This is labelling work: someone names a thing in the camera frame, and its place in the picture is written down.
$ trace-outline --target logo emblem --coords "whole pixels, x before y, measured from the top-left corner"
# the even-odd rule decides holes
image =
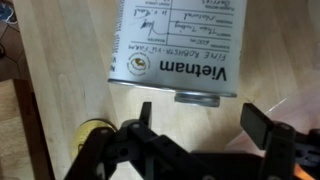
[[[128,70],[135,76],[142,76],[150,69],[150,60],[143,53],[135,53],[129,57],[127,63]]]

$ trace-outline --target metal can bottom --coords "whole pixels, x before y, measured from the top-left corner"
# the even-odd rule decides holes
[[[123,81],[123,80],[117,80],[117,79],[109,79],[108,82],[127,85],[127,86],[142,87],[147,89],[157,89],[157,90],[176,92],[176,95],[174,97],[175,102],[207,106],[207,107],[219,107],[220,96],[237,97],[236,94],[198,92],[197,90],[192,90],[192,89],[179,89],[179,88],[169,87],[169,86],[159,86],[156,84]]]

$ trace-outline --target white label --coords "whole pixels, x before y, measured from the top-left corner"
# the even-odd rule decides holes
[[[121,0],[110,79],[235,94],[246,0]]]

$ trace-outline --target wooden surface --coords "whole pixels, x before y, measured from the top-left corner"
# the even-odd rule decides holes
[[[39,122],[28,82],[1,82],[0,179],[51,179]]]
[[[107,118],[119,126],[152,101],[154,131],[187,150],[223,150],[241,131],[244,102],[267,111],[320,77],[313,64],[319,34],[307,1],[248,0],[238,98],[222,99],[218,109],[174,103],[169,92],[107,83],[115,0],[14,4],[57,179],[71,165],[70,141],[86,120]]]

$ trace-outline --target tin can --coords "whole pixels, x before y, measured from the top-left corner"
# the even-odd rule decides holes
[[[120,0],[109,82],[218,107],[236,97],[246,0]]]

